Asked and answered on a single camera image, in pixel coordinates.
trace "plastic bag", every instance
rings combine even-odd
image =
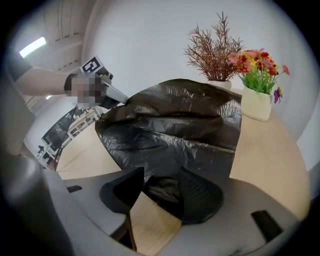
[[[143,192],[181,218],[180,169],[229,177],[241,120],[238,94],[174,79],[135,94],[104,114],[95,129],[122,169],[144,167]]]

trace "round table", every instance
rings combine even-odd
[[[63,180],[120,170],[100,142],[94,125],[63,149],[57,166]],[[296,142],[273,111],[266,122],[242,116],[229,177],[255,185],[299,220],[308,214],[310,187],[304,160]],[[130,216],[137,251],[146,256],[157,254],[181,228],[179,219],[157,206],[144,193],[140,194]]]

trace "red flower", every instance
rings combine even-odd
[[[258,70],[261,71],[261,70],[262,70],[262,64],[261,64],[261,62],[258,61],[256,65],[257,65]]]
[[[267,53],[267,52],[265,52],[265,51],[261,53],[261,57],[262,57],[262,58],[266,58],[266,57],[268,57],[268,56],[269,56],[269,53]]]
[[[279,72],[277,72],[276,69],[272,69],[272,68],[269,68],[269,69],[268,69],[268,73],[269,73],[271,76],[277,76],[277,75],[279,75]]]
[[[245,67],[242,67],[238,70],[239,73],[247,73],[248,70]]]
[[[241,61],[242,61],[242,62],[246,62],[246,61],[247,61],[247,57],[244,56],[244,55],[242,55],[242,56],[241,56]]]

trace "brown branches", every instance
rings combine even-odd
[[[212,26],[217,36],[216,40],[212,39],[210,30],[199,29],[197,25],[189,33],[192,44],[184,50],[184,54],[189,58],[188,66],[197,68],[210,81],[226,81],[235,76],[237,69],[228,60],[228,56],[231,53],[239,53],[244,48],[239,38],[234,40],[229,36],[228,16],[224,17],[222,12],[222,17],[218,17],[219,23]]]

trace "white vase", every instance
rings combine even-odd
[[[267,121],[270,117],[272,96],[244,87],[241,99],[241,112],[249,118]]]
[[[208,80],[207,83],[208,83],[209,85],[217,86],[217,87],[220,87],[220,88],[229,90],[229,91],[230,91],[230,89],[231,89],[231,82],[230,82],[229,80],[227,80],[227,81]]]

